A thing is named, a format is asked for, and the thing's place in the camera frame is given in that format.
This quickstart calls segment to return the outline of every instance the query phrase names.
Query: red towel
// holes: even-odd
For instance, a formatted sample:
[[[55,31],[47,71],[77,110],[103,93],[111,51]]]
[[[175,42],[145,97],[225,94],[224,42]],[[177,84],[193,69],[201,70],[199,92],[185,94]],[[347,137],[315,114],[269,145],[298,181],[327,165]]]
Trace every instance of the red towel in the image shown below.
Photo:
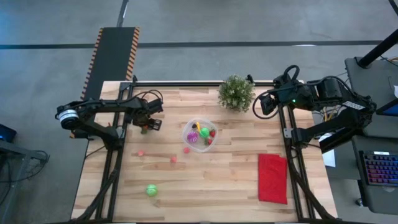
[[[287,161],[279,155],[259,154],[259,200],[287,205]]]

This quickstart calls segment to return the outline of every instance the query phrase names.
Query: plastic container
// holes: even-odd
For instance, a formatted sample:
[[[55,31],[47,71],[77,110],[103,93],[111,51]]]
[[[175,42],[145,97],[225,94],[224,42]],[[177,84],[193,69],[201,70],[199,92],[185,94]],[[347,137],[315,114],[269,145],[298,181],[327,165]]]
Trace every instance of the plastic container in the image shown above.
[[[213,142],[210,145],[205,144],[205,139],[203,139],[200,136],[200,133],[198,133],[198,140],[196,142],[189,142],[187,139],[188,133],[190,131],[197,131],[197,129],[193,129],[192,125],[196,124],[199,122],[200,128],[208,128],[209,130],[214,129],[216,131],[216,135],[212,138],[209,136]],[[218,129],[217,127],[209,120],[203,119],[203,118],[193,118],[190,120],[187,125],[185,125],[184,129],[182,130],[182,140],[191,148],[192,150],[196,152],[207,152],[209,151],[217,142],[218,138]]]

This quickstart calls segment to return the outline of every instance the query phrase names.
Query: wooden table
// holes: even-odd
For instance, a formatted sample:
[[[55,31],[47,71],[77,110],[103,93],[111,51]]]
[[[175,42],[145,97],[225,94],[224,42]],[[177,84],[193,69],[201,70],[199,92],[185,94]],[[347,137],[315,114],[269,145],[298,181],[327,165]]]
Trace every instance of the wooden table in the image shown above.
[[[102,99],[117,98],[120,82],[104,82]],[[134,88],[134,94],[153,88]],[[153,115],[163,121],[160,131],[140,134],[129,125],[116,197],[114,222],[281,222],[297,221],[288,175],[287,205],[257,199],[257,155],[285,157],[279,117],[257,119],[251,111],[230,112],[218,105],[216,87],[158,87],[164,96],[164,112]],[[256,94],[268,87],[256,87]],[[148,100],[154,96],[147,95]],[[298,127],[313,126],[311,112],[294,110]],[[202,117],[219,129],[216,145],[206,153],[183,153],[182,129],[192,118]],[[113,114],[97,114],[95,121],[112,123]],[[103,146],[90,142],[87,153]],[[137,151],[145,151],[138,157]],[[177,156],[176,164],[170,157]],[[72,218],[78,217],[98,193],[106,150],[84,163]],[[318,148],[303,151],[310,188],[320,203],[336,216],[335,203]],[[155,184],[156,197],[146,195]],[[300,191],[302,207],[305,199]],[[105,200],[108,207],[109,195]]]

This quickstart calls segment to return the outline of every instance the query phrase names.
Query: potted plant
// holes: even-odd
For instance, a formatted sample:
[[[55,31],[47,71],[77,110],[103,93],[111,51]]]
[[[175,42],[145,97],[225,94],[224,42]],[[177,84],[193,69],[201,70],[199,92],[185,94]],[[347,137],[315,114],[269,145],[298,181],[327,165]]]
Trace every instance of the potted plant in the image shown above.
[[[239,75],[231,75],[218,90],[219,104],[227,109],[246,112],[255,97],[254,84]]]

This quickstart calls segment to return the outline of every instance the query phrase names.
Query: rgb keyboard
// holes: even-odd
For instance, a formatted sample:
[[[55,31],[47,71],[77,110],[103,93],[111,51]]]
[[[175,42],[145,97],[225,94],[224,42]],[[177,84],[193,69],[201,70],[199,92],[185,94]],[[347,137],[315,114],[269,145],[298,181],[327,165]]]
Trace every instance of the rgb keyboard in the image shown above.
[[[369,185],[398,187],[398,154],[360,152]]]

